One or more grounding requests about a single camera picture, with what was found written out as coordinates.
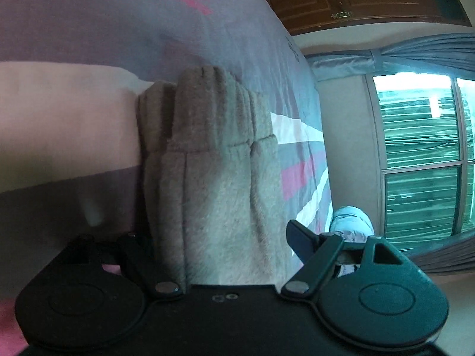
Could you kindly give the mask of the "folded blue duvet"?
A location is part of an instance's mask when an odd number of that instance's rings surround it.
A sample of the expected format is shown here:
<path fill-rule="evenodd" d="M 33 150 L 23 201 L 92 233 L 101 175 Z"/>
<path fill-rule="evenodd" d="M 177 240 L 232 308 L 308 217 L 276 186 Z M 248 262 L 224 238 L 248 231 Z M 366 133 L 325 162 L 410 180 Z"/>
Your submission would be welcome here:
<path fill-rule="evenodd" d="M 360 208 L 343 206 L 333 213 L 329 232 L 341 236 L 345 241 L 365 243 L 374 235 L 370 217 Z"/>

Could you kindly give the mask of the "grey sweatpants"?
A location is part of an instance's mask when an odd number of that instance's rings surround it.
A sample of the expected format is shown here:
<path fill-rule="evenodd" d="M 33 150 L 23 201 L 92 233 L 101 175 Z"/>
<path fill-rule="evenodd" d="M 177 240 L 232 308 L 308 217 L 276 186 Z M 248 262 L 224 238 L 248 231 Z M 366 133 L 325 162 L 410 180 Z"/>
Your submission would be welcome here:
<path fill-rule="evenodd" d="M 281 286 L 291 272 L 267 99 L 214 66 L 138 98 L 155 255 L 182 288 Z"/>

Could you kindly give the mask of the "left blue curtain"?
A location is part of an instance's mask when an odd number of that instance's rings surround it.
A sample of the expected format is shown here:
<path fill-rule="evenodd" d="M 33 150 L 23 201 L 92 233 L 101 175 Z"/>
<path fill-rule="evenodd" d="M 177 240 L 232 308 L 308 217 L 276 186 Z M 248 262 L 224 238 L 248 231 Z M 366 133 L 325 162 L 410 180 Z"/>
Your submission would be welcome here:
<path fill-rule="evenodd" d="M 474 78 L 474 34 L 429 35 L 369 50 L 307 55 L 319 81 L 379 72 L 414 72 Z"/>

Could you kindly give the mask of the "blue curtain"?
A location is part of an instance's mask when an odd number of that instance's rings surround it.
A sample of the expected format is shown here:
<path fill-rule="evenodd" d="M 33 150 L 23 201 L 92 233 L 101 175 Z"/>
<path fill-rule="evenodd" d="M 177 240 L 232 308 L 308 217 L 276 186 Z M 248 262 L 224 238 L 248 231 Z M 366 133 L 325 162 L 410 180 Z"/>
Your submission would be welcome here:
<path fill-rule="evenodd" d="M 474 34 L 429 35 L 369 50 L 307 55 L 319 81 L 379 72 L 414 72 L 474 78 Z"/>
<path fill-rule="evenodd" d="M 451 275 L 474 271 L 474 231 L 424 244 L 405 255 L 426 274 Z"/>

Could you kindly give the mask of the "right blue curtain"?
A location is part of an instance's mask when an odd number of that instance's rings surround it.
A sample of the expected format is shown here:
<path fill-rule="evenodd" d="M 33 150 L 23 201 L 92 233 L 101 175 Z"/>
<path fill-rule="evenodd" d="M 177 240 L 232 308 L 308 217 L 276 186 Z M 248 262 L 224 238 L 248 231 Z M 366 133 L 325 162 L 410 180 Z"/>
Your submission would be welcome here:
<path fill-rule="evenodd" d="M 474 231 L 424 244 L 405 255 L 426 274 L 451 275 L 474 271 Z"/>

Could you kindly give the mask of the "window with green blinds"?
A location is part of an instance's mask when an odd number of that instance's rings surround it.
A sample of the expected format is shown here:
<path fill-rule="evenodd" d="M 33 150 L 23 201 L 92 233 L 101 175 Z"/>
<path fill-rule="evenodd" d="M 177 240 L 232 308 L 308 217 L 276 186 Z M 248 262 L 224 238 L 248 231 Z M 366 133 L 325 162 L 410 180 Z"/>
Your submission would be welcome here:
<path fill-rule="evenodd" d="M 474 81 L 367 80 L 381 142 L 384 236 L 401 251 L 474 229 Z"/>

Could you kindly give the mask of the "striped bed with sheet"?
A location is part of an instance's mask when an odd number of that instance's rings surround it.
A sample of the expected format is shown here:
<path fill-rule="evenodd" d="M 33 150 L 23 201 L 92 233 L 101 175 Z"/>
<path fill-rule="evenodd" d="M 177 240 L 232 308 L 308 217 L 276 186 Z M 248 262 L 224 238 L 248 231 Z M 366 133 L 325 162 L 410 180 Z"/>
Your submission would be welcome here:
<path fill-rule="evenodd" d="M 26 346 L 17 294 L 66 240 L 131 229 L 137 96 L 206 64 L 267 96 L 286 214 L 327 230 L 316 82 L 266 0 L 1 0 L 3 355 Z"/>

